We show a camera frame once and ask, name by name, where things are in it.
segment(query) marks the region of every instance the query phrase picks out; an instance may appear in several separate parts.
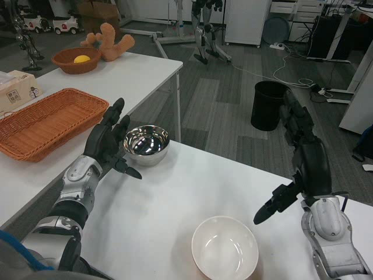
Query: plush toy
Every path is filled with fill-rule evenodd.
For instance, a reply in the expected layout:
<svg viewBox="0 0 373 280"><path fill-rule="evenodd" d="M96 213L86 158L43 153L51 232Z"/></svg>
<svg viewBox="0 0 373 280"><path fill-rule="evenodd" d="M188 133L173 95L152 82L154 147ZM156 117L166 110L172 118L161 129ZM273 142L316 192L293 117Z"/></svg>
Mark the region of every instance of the plush toy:
<svg viewBox="0 0 373 280"><path fill-rule="evenodd" d="M114 44L115 30L108 24L103 23L100 27L101 33L94 35L89 33L87 39L80 43L82 47L96 47L97 42L101 42L99 50L102 53L102 58L105 61L116 60L121 54L128 51L135 45L135 39L131 35L124 35L118 44Z"/></svg>

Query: stainless steel bowl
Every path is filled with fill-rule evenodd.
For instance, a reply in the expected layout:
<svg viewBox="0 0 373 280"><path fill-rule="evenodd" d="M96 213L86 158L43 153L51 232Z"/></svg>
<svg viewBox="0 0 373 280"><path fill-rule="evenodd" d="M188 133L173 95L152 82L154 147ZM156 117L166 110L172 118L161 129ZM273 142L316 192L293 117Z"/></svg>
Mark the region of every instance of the stainless steel bowl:
<svg viewBox="0 0 373 280"><path fill-rule="evenodd" d="M168 132L155 125L143 125L126 134L123 141L126 153L139 165L154 166L168 151Z"/></svg>

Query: yellow fruit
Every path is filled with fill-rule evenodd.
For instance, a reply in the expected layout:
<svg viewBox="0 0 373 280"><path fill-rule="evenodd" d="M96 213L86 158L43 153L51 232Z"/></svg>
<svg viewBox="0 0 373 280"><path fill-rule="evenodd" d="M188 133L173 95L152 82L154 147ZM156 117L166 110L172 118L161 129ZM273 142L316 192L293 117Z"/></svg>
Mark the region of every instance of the yellow fruit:
<svg viewBox="0 0 373 280"><path fill-rule="evenodd" d="M86 62L88 60L91 60L90 57L86 55L80 55L74 59L74 63L81 63L81 62Z"/></svg>

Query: wicker basket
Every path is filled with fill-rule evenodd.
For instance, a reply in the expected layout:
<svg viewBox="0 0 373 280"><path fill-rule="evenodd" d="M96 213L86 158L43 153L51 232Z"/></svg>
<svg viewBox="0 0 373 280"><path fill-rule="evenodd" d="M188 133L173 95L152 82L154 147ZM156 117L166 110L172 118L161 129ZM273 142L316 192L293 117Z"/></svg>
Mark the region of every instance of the wicker basket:
<svg viewBox="0 0 373 280"><path fill-rule="evenodd" d="M74 63L74 59L80 55L87 55L91 60ZM69 48L60 51L52 58L52 62L67 74L83 74L97 67L101 58L101 51L95 48Z"/></svg>
<svg viewBox="0 0 373 280"><path fill-rule="evenodd" d="M63 89L0 120L0 151L38 162L97 124L108 105L77 89Z"/></svg>

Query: white table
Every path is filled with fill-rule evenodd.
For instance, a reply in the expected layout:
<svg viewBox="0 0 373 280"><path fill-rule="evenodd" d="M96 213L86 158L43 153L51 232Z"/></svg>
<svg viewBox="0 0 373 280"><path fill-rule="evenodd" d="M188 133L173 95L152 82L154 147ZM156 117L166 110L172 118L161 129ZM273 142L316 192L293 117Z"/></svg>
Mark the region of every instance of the white table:
<svg viewBox="0 0 373 280"><path fill-rule="evenodd" d="M134 111L161 85L171 79L175 100L175 131L180 140L179 73L182 62L125 53L113 62L100 62L86 74L68 75L60 69L37 79L44 91L36 102L63 88L77 88L113 104L123 97L122 116ZM84 151L91 130L81 133L38 163L20 162L0 153L0 225L43 191L43 188Z"/></svg>
<svg viewBox="0 0 373 280"><path fill-rule="evenodd" d="M373 18L373 9L361 8L358 9L354 4L348 4L344 16L339 24L337 32L334 36L332 45L330 46L328 56L325 60L331 60L339 45L344 30L349 22L353 11L358 10L363 14ZM360 62L352 81L347 90L332 89L331 92L347 93L354 95L351 101L342 99L328 99L330 103L349 104L345 115L339 125L340 128L350 130L362 134L373 123L373 98L371 89L373 88L371 71L371 63L373 61L373 43L369 46L363 60Z"/></svg>
<svg viewBox="0 0 373 280"><path fill-rule="evenodd" d="M251 279L319 279L301 230L300 200L255 226L272 191L290 180L171 141L155 167L137 167L143 180L110 171L96 189L82 237L82 256L115 280L205 280L191 254L194 230L205 219L241 220L259 244ZM373 208L349 201L356 248L373 268Z"/></svg>

